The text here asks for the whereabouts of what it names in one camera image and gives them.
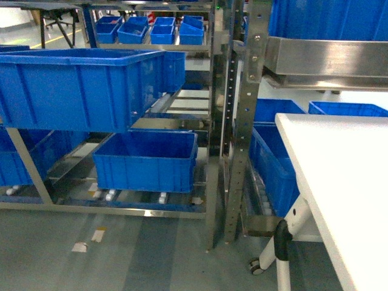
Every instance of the blue plastic bin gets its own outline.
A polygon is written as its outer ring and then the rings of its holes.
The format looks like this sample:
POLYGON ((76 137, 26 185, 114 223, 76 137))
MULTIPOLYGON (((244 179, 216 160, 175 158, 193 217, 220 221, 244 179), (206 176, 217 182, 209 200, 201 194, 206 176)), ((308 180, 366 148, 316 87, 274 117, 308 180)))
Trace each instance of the blue plastic bin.
POLYGON ((30 47, 27 45, 6 45, 0 44, 0 53, 2 52, 18 52, 20 50, 29 50, 30 47))
POLYGON ((203 30, 204 28, 204 18, 202 16, 190 16, 190 15, 185 15, 183 17, 183 22, 189 26, 198 28, 200 30, 203 30))
POLYGON ((388 0, 275 0, 270 35, 388 41, 388 0))
POLYGON ((102 189, 190 192, 197 135, 171 130, 130 130, 112 135, 93 153, 102 189))
POLYGON ((164 91, 173 93, 178 91, 185 83, 186 76, 185 72, 185 61, 186 54, 179 52, 168 52, 164 57, 164 78, 165 86, 164 91))
POLYGON ((154 25, 150 35, 152 44, 173 44, 175 26, 154 25))
POLYGON ((66 153, 70 153, 89 137, 88 132, 62 132, 63 141, 66 146, 66 153))
MULTIPOLYGON (((49 130, 20 130, 42 179, 56 161, 70 153, 87 133, 72 133, 49 130)), ((7 131, 0 127, 0 186, 33 184, 22 159, 16 151, 7 131)))
POLYGON ((98 48, 2 53, 0 116, 6 126, 22 129, 125 132, 165 92, 166 54, 98 48))
POLYGON ((157 17, 153 26, 159 26, 159 25, 174 26, 175 17, 157 17))
POLYGON ((117 38, 117 31, 122 23, 122 17, 104 16, 96 23, 98 41, 102 44, 113 44, 117 38))
POLYGON ((202 45, 204 30, 182 23, 179 30, 179 44, 202 45))
POLYGON ((119 42, 122 44, 142 44, 147 30, 145 25, 125 22, 118 30, 119 42))
POLYGON ((299 190, 295 171, 276 125, 254 125, 249 156, 263 179, 275 214, 285 216, 297 199, 299 190))
POLYGON ((126 22, 148 27, 148 17, 146 16, 132 16, 126 22))
POLYGON ((309 103, 310 114, 388 117, 388 111, 373 104, 317 102, 309 103))
POLYGON ((257 99, 255 122, 275 122, 277 113, 306 114, 294 101, 288 99, 257 99))

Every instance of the gray floor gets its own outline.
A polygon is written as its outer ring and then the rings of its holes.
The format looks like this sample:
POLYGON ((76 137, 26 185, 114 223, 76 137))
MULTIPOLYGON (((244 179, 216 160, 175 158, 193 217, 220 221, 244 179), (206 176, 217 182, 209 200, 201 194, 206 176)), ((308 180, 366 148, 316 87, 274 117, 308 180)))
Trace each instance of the gray floor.
MULTIPOLYGON (((46 35, 49 40, 62 34, 54 27, 46 35)), ((0 35, 0 44, 39 43, 38 27, 0 35)), ((76 46, 84 46, 81 32, 76 46)), ((63 38, 47 44, 67 47, 63 38)), ((314 99, 388 109, 386 93, 274 90, 264 82, 259 97, 294 99, 305 109, 314 99)), ((247 271, 247 261, 260 254, 267 238, 240 236, 230 245, 221 238, 206 253, 203 228, 204 221, 185 219, 0 210, 0 290, 277 290, 276 266, 260 276, 247 271), (107 227, 101 243, 91 242, 97 227, 107 227), (87 253, 72 252, 78 241, 89 245, 87 253)), ((341 290, 323 244, 293 242, 290 252, 293 290, 341 290)))

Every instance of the white table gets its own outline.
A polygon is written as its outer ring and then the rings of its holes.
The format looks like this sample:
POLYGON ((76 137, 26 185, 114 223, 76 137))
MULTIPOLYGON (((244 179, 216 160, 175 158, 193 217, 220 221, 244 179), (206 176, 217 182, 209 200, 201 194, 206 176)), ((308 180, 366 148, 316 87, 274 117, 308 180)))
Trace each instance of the white table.
MULTIPOLYGON (((345 291, 388 290, 388 118, 282 113, 276 125, 301 193, 289 232, 312 215, 345 291)), ((261 269, 273 250, 272 238, 261 269)), ((276 262, 279 290, 290 290, 288 262, 276 262)))

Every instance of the stainless steel rack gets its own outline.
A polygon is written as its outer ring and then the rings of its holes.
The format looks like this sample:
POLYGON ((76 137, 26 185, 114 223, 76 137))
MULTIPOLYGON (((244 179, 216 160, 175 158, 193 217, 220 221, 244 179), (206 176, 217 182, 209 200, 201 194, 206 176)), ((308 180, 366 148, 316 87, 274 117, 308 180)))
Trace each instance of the stainless steel rack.
MULTIPOLYGON (((224 59, 218 58, 215 52, 222 50, 221 34, 224 29, 218 29, 215 33, 215 19, 223 19, 220 10, 215 10, 214 1, 199 2, 147 2, 147 1, 1 1, 0 6, 23 7, 23 8, 78 8, 81 23, 85 24, 83 30, 84 39, 90 47, 105 47, 109 49, 162 49, 178 50, 190 53, 206 53, 210 56, 210 70, 203 80, 207 89, 192 92, 193 100, 207 100, 209 106, 181 108, 174 107, 174 102, 179 100, 177 92, 174 95, 165 95, 156 102, 153 107, 133 127, 153 129, 189 129, 198 133, 200 154, 197 159, 195 170, 194 190, 186 194, 171 194, 169 202, 160 205, 155 200, 157 193, 122 191, 116 195, 114 201, 93 199, 87 194, 91 183, 96 181, 93 172, 91 154, 86 153, 82 157, 68 155, 57 163, 49 173, 49 179, 43 181, 31 159, 30 154, 19 134, 18 129, 7 128, 19 155, 21 156, 34 186, 23 187, 15 197, 0 199, 0 209, 23 209, 23 210, 48 210, 58 212, 79 213, 104 213, 114 215, 135 215, 169 218, 204 219, 206 221, 205 246, 207 250, 213 248, 216 230, 216 200, 218 192, 219 171, 219 143, 221 132, 217 130, 222 123, 222 113, 216 110, 215 96, 223 92, 222 75, 219 68, 223 67, 224 59), (174 45, 152 45, 145 43, 136 45, 100 45, 95 37, 95 24, 91 15, 92 10, 137 10, 137 11, 168 11, 168 12, 206 12, 209 15, 209 24, 203 45, 179 45, 179 38, 174 45), (185 110, 195 112, 186 114, 185 110), (192 198, 200 198, 202 204, 196 205, 192 198)), ((86 146, 93 148, 94 143, 88 142, 86 146)))
POLYGON ((222 134, 227 201, 226 243, 242 221, 245 235, 270 236, 280 218, 263 214, 257 197, 264 186, 248 161, 259 85, 312 90, 388 91, 388 42, 317 41, 268 36, 271 1, 233 2, 229 66, 222 134), (249 16, 247 43, 241 39, 242 14, 249 16), (236 84, 237 64, 241 80, 236 84), (237 114, 233 118, 233 107, 237 114))
MULTIPOLYGON (((256 99, 262 79, 266 79, 269 84, 279 88, 388 90, 388 42, 311 41, 268 36, 272 7, 271 1, 268 0, 251 0, 247 6, 246 12, 250 17, 246 45, 241 41, 244 11, 242 0, 234 0, 231 7, 217 0, 199 2, 102 0, 0 2, 0 6, 25 8, 44 8, 45 5, 53 4, 80 8, 81 16, 87 24, 84 36, 92 47, 148 48, 189 53, 210 52, 209 78, 204 81, 209 89, 209 107, 206 111, 186 108, 186 110, 194 110, 195 114, 175 113, 175 111, 169 113, 169 110, 176 109, 173 104, 179 95, 165 96, 134 125, 137 128, 190 129, 199 133, 206 154, 203 162, 203 179, 197 180, 199 184, 196 188, 200 190, 198 194, 193 193, 193 195, 201 197, 205 203, 196 211, 188 212, 139 209, 131 207, 133 204, 124 203, 121 204, 123 207, 118 207, 119 204, 109 205, 96 202, 86 205, 85 202, 80 202, 80 199, 76 198, 73 200, 66 200, 63 197, 57 200, 52 199, 54 196, 50 188, 46 187, 47 182, 42 181, 38 175, 18 130, 8 129, 34 180, 35 187, 28 188, 29 193, 34 193, 32 200, 22 199, 23 203, 0 202, 0 208, 3 209, 203 218, 206 221, 206 249, 209 250, 213 247, 216 230, 217 193, 221 192, 224 194, 226 207, 224 231, 227 243, 235 239, 239 219, 242 219, 244 234, 271 235, 279 218, 263 215, 263 211, 260 210, 260 201, 252 200, 252 195, 258 196, 263 191, 263 187, 255 178, 248 159, 256 99), (142 45, 100 45, 95 38, 90 11, 106 8, 207 12, 209 14, 208 35, 203 45, 178 45, 177 42, 174 45, 152 45, 147 40, 142 45), (240 69, 241 78, 237 83, 240 69), (224 107, 218 109, 216 99, 222 99, 222 97, 224 97, 224 107), (223 173, 219 175, 220 157, 223 173)), ((193 100, 202 99, 197 96, 192 97, 193 100)), ((85 156, 85 159, 79 162, 83 161, 88 161, 88 157, 85 156)), ((69 170, 67 175, 56 179, 55 183, 60 185, 60 181, 74 181, 76 178, 73 174, 77 172, 76 169, 75 165, 74 170, 69 170)), ((81 180, 90 181, 88 178, 93 177, 86 176, 81 180)), ((188 205, 189 201, 190 199, 186 197, 182 198, 179 203, 188 205)))

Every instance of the white wall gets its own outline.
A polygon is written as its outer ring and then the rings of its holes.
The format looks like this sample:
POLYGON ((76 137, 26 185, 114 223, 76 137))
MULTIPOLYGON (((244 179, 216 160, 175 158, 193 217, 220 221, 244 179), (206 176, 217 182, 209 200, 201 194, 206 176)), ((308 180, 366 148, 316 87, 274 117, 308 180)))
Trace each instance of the white wall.
POLYGON ((20 8, 0 8, 0 28, 28 23, 32 15, 28 10, 20 8))

